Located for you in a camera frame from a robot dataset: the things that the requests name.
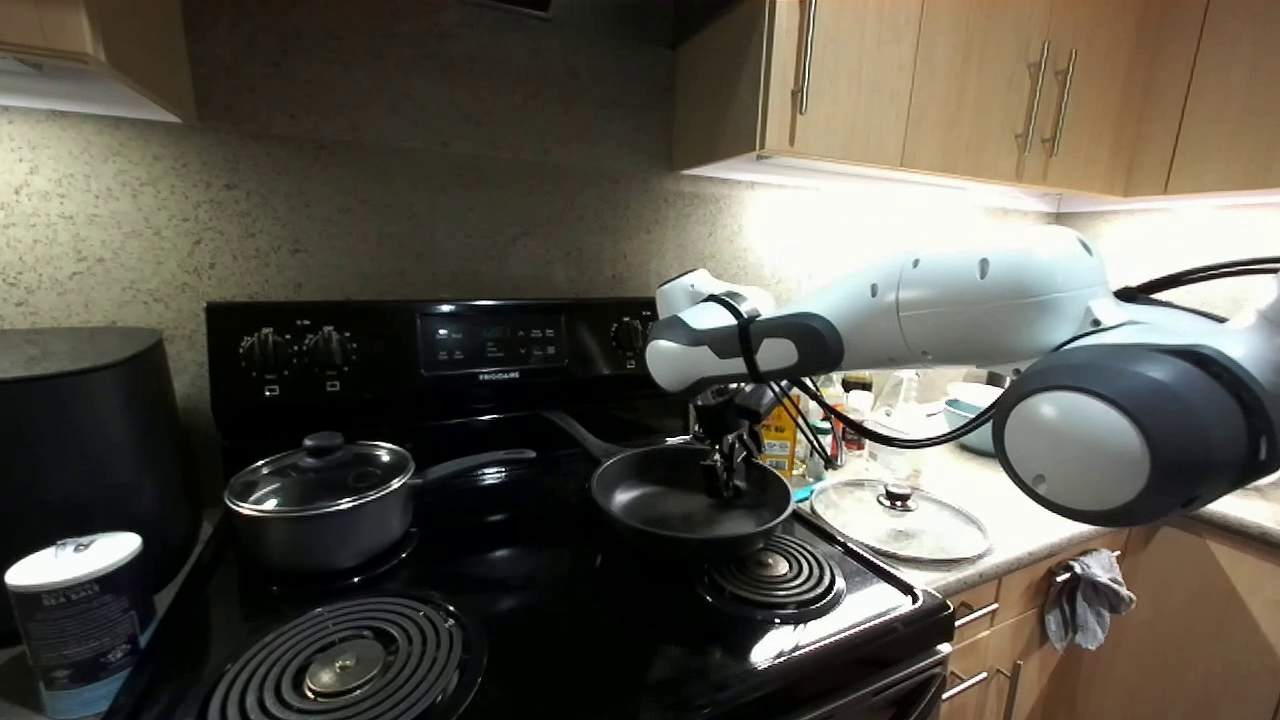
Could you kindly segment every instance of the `black frying pan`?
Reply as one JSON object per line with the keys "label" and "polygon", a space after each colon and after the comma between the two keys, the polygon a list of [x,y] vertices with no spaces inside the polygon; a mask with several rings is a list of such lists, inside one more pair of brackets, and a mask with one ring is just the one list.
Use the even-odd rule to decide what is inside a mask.
{"label": "black frying pan", "polygon": [[635,541],[670,548],[736,548],[791,517],[791,488],[763,466],[750,466],[736,491],[717,491],[705,445],[616,449],[574,415],[547,413],[597,462],[597,510]]}

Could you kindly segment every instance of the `stove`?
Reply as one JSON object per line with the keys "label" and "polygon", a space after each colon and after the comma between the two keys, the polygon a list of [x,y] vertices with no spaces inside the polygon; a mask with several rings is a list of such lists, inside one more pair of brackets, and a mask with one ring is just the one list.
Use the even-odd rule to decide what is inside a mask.
{"label": "stove", "polygon": [[689,431],[649,323],[649,302],[212,305],[230,473],[308,431],[522,454],[418,488],[412,528],[341,575],[268,572],[217,525],[113,716],[933,716],[947,606],[805,510],[670,551],[594,506],[597,462],[544,413],[635,449]]}

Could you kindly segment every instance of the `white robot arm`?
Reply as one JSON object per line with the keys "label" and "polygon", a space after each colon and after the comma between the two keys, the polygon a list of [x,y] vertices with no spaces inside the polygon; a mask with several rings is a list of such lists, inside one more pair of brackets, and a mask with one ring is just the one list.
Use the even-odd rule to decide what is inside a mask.
{"label": "white robot arm", "polygon": [[655,294],[670,392],[835,367],[1027,365],[994,406],[1003,473],[1088,525],[1201,510],[1280,466],[1280,302],[1258,323],[1116,302],[1069,227],[879,260],[771,307],[707,271]]}

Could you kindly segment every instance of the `wooden cabinet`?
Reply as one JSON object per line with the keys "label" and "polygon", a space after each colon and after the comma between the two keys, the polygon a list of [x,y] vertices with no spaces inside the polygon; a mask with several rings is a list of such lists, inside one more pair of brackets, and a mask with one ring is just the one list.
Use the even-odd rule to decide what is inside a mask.
{"label": "wooden cabinet", "polygon": [[905,165],[1124,192],[1154,11],[1148,0],[925,0]]}
{"label": "wooden cabinet", "polygon": [[1280,6],[1211,0],[1167,192],[1280,190]]}
{"label": "wooden cabinet", "polygon": [[1159,528],[1134,551],[1137,614],[1069,655],[1045,716],[1273,720],[1280,714],[1280,548],[1210,525]]}
{"label": "wooden cabinet", "polygon": [[192,115],[177,0],[0,0],[0,106]]}
{"label": "wooden cabinet", "polygon": [[1055,572],[1091,548],[1127,551],[1127,532],[1106,532],[1035,562],[1020,572],[987,582],[954,598],[958,606],[958,655],[946,694],[946,720],[1026,720],[1040,716],[1052,677],[1063,655],[1045,645],[1040,614]]}
{"label": "wooden cabinet", "polygon": [[920,0],[746,0],[678,51],[681,169],[901,165]]}

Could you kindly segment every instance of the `towel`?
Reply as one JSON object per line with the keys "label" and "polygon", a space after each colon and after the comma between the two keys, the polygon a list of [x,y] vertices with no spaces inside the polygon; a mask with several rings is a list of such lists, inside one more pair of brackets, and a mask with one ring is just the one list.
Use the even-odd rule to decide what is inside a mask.
{"label": "towel", "polygon": [[1075,556],[1047,591],[1045,636],[1052,650],[1082,645],[1097,651],[1108,639],[1108,628],[1127,614],[1137,598],[1124,585],[1121,551],[1097,548]]}

